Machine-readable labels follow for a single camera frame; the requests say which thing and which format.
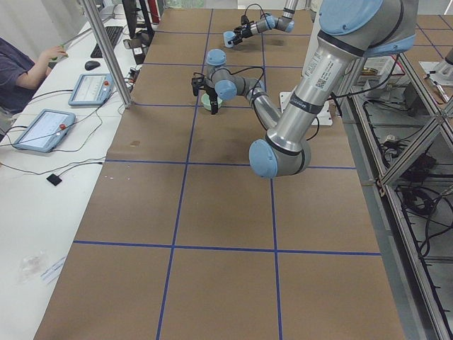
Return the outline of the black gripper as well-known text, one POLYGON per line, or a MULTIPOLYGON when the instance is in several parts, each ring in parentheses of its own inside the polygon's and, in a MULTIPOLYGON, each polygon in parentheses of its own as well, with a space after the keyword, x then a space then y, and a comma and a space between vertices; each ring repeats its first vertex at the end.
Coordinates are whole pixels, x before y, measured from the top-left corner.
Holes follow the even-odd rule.
POLYGON ((200 90, 205 90, 209 98, 210 112, 212 115, 218 113, 219 110, 219 99, 217 98, 217 92, 214 89, 214 84, 208 77, 197 76, 191 79, 191 86, 193 96, 198 96, 200 90))
POLYGON ((250 21, 247 23, 242 23, 241 26, 236 27, 234 29, 234 33, 236 35, 240 35, 240 37, 234 37, 232 40, 229 41, 230 45, 238 45, 243 42, 243 38, 250 38, 255 33, 253 32, 253 25, 255 24, 254 21, 250 21))

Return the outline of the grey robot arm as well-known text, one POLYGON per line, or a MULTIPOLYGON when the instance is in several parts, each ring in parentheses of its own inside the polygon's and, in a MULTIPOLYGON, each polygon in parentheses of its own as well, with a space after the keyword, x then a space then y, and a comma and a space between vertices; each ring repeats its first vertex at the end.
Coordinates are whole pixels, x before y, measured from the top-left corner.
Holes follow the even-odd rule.
POLYGON ((294 28, 293 17, 297 9, 298 1, 286 1, 282 10, 282 15, 275 17, 271 13, 265 13, 263 8, 258 4, 248 5, 241 16, 241 22, 233 31, 224 32, 224 44, 226 47, 233 47, 243 42, 244 39, 276 29, 282 32, 290 33, 294 28), (257 6, 260 9, 260 18, 257 21, 251 21, 247 16, 247 11, 251 6, 257 6))
POLYGON ((193 93, 206 91, 212 113, 217 113, 219 99, 244 96, 266 130, 264 139, 250 146, 252 170, 267 179, 298 174, 310 162, 305 134, 348 65, 360 57, 411 49, 417 12, 417 1, 323 1, 318 47, 284 110, 277 109, 259 80, 231 73, 219 49, 208 52, 207 73, 193 77, 193 93))

